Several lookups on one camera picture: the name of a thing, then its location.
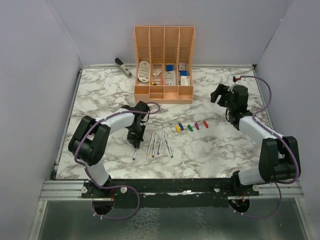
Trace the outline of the yellow pen cap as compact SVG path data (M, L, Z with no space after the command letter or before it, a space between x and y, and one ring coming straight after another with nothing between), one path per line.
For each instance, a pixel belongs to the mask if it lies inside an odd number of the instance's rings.
M180 130L180 127L178 125L175 126L176 128L176 131L179 133L181 130Z

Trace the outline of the blue white pen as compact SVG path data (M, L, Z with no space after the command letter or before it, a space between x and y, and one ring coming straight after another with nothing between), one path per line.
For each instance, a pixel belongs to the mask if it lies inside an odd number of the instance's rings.
M133 157L132 157L133 160L135 160L135 159L137 158L138 150L139 150L138 148L136 148L136 149L134 150Z

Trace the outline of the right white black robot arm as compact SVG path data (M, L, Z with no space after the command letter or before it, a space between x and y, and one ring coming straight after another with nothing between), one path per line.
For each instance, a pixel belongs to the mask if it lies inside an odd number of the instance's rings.
M211 103L226 109L226 120L260 146L258 165L232 174L229 189L236 196L246 192L250 185L289 184L301 174L296 138L279 134L255 118L248 110L248 99L248 88L239 84L220 83L210 94Z

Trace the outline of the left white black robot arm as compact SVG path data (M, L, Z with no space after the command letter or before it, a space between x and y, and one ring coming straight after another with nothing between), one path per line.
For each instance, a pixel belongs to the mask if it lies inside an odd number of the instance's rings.
M89 180L94 183L93 191L97 196L106 197L111 190L108 183L111 176L102 161L109 136L126 128L127 141L138 150L146 128L143 119L148 114L148 104L139 101L134 107L124 105L117 112L100 120L88 115L81 119L69 142L68 150L73 154L75 162L84 167Z

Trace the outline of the yellow white pen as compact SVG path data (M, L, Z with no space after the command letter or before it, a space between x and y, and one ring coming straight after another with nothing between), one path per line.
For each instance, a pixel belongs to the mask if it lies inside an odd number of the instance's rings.
M153 141L154 141L154 132L151 134L151 137L150 137L150 140L149 140L149 143L148 143L148 148L147 148L147 152L146 152L146 155L147 155L147 156L150 155Z

